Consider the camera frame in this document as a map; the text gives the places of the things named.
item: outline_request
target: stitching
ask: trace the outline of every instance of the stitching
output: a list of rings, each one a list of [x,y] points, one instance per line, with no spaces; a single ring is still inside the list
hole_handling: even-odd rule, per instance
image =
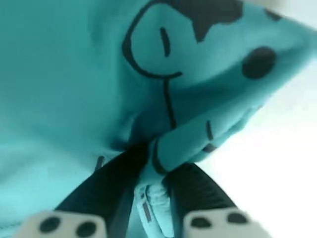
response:
[[[5,226],[5,227],[0,227],[0,230],[5,230],[5,229],[8,229],[8,228],[17,227],[17,226],[20,226],[20,225],[21,225],[21,223],[19,222],[19,223],[15,223],[15,224],[12,224],[12,225]]]

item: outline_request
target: black pattern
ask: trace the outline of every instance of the black pattern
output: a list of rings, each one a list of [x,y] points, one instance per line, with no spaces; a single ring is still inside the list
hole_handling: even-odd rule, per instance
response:
[[[217,147],[211,145],[210,143],[208,145],[206,145],[204,148],[203,148],[203,151],[210,154],[211,152],[215,151],[217,149]]]
[[[168,173],[168,171],[166,169],[164,169],[164,167],[162,166],[162,164],[159,161],[159,157],[158,157],[159,144],[158,143],[159,143],[159,139],[157,139],[154,143],[153,155],[152,155],[152,165],[153,165],[153,168],[155,169],[155,171],[159,175],[165,176]]]
[[[212,131],[211,131],[211,123],[210,120],[208,120],[206,122],[206,132],[207,132],[207,137],[209,140],[213,140],[213,135],[212,135]]]

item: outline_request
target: drawn eye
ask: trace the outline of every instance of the drawn eye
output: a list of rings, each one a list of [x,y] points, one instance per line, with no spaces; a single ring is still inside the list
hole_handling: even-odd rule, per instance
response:
[[[195,217],[190,225],[195,228],[210,228],[211,222],[205,217]]]
[[[248,223],[248,220],[242,214],[237,213],[237,212],[233,212],[233,213],[230,213],[228,215],[227,222],[228,223],[235,223],[235,224],[246,224],[246,223]]]
[[[160,37],[161,37],[162,42],[163,42],[165,57],[168,57],[170,54],[170,41],[168,38],[168,34],[167,34],[166,29],[164,27],[161,27],[159,31],[160,31]]]

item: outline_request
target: cartoon character print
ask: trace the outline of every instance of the cartoon character print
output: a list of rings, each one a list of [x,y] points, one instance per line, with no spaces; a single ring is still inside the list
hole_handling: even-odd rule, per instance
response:
[[[239,0],[152,0],[139,10],[122,52],[140,76],[161,81],[172,131],[152,144],[158,174],[214,151],[289,78],[284,68],[301,61],[303,36],[278,29],[305,30],[282,19]]]

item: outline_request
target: black spot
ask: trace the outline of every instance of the black spot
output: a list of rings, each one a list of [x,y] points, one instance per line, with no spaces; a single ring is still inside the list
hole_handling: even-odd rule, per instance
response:
[[[248,223],[248,220],[242,214],[237,213],[237,212],[233,212],[233,213],[230,213],[228,215],[227,222],[228,223],[236,223],[236,224],[245,224],[245,223]]]
[[[216,24],[230,24],[243,15],[243,2],[240,0],[165,0],[180,14],[191,19],[196,41],[202,42]]]
[[[191,222],[191,227],[195,228],[210,228],[211,223],[204,217],[196,217]]]
[[[84,222],[76,230],[77,236],[81,238],[90,237],[96,232],[97,226],[93,222]]]
[[[211,145],[210,143],[208,145],[206,145],[204,148],[203,148],[203,151],[206,152],[206,153],[211,153],[213,152],[214,150],[216,150],[217,147]]]
[[[269,18],[271,18],[274,21],[279,21],[280,19],[282,19],[282,17],[280,15],[278,15],[278,14],[276,14],[274,12],[271,12],[271,11],[269,11],[267,9],[265,9],[265,13],[267,14],[267,16]]]
[[[276,61],[276,53],[270,47],[253,50],[242,64],[242,74],[251,80],[261,79],[271,72]]]
[[[59,224],[60,224],[60,218],[49,217],[40,224],[39,230],[42,233],[50,233],[55,231],[59,227]]]

